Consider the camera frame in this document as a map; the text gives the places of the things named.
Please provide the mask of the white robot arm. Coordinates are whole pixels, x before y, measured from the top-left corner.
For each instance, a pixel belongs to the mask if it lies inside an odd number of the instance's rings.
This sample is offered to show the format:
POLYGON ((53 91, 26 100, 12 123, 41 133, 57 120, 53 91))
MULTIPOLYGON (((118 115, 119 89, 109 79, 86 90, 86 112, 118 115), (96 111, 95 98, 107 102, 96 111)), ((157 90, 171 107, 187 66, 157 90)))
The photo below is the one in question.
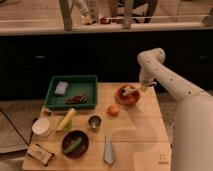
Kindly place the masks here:
POLYGON ((213 171, 213 96, 163 65, 165 52, 138 54, 139 81, 146 89, 156 79, 178 102, 171 171, 213 171))

